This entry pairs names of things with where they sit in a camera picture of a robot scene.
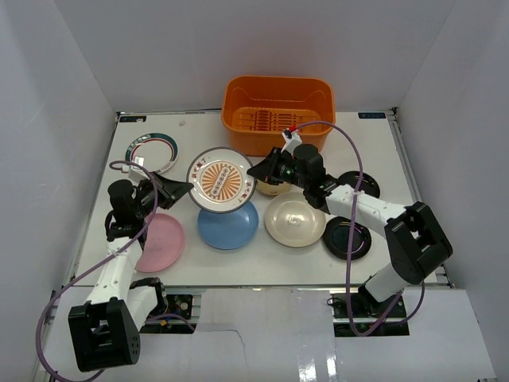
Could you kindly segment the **white plate green rim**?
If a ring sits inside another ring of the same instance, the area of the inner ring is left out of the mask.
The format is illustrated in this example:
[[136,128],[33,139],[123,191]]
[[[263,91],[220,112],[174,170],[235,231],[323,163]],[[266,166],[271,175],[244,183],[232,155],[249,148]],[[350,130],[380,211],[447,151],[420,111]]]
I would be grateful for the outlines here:
[[177,161],[179,147],[171,136],[149,133],[137,137],[127,148],[125,161],[137,162],[147,170],[164,173]]

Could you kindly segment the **white plate orange sunburst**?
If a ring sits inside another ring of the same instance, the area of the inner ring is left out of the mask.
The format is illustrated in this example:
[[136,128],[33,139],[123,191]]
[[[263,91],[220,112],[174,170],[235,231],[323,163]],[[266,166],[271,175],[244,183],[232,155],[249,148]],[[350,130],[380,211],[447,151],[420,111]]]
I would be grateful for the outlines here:
[[251,160],[229,147],[215,147],[196,156],[187,172],[189,196],[203,210],[230,213],[255,193],[256,180],[247,173]]

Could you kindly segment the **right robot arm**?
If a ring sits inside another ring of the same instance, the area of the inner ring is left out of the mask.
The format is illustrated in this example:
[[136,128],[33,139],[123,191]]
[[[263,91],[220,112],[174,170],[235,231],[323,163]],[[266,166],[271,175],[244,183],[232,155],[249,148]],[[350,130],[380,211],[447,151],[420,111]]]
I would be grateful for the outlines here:
[[308,203],[333,216],[354,215],[356,223],[378,233],[387,242],[390,263],[359,287],[359,307],[378,317],[388,299],[410,285],[418,285],[442,265],[453,247],[431,208],[420,201],[405,206],[356,193],[328,174],[323,158],[311,144],[292,154],[273,148],[248,174],[270,184],[290,183],[303,190]]

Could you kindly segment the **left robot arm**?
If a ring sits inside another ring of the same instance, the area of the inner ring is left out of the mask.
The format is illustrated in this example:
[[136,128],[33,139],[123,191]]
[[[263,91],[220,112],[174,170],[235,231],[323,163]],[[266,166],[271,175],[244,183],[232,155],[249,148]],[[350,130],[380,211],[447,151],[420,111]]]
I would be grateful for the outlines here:
[[192,184],[156,173],[134,185],[121,179],[109,185],[111,211],[105,219],[107,262],[92,292],[81,306],[73,306],[68,324],[78,369],[82,372],[136,364],[140,357],[140,329],[148,317],[168,308],[159,278],[133,279],[142,257],[148,225],[158,208],[170,209]]

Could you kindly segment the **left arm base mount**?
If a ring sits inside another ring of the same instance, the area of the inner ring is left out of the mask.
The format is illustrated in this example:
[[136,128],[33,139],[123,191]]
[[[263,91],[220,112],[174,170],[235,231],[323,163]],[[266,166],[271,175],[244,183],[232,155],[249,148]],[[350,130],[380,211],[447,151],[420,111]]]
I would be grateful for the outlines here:
[[181,316],[190,323],[188,326],[178,318],[163,318],[149,322],[141,329],[145,334],[193,334],[200,316],[201,297],[198,294],[167,294],[166,314]]

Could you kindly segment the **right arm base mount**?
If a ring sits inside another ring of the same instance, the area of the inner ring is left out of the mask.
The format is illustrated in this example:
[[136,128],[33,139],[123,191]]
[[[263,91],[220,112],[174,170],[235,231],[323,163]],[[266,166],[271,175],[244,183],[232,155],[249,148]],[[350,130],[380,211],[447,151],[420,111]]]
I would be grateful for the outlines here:
[[[384,303],[375,307],[366,307],[361,303],[357,293],[351,294],[352,317],[356,328],[360,332],[367,331],[372,327],[376,320],[382,316],[384,311],[394,299],[391,296]],[[332,294],[326,301],[332,309],[333,328],[336,338],[355,337],[348,320],[348,311],[346,304],[346,294]],[[371,334],[372,337],[407,337],[410,335],[408,323],[400,323],[407,317],[407,311],[402,297],[399,297],[395,306],[387,315],[380,326]]]

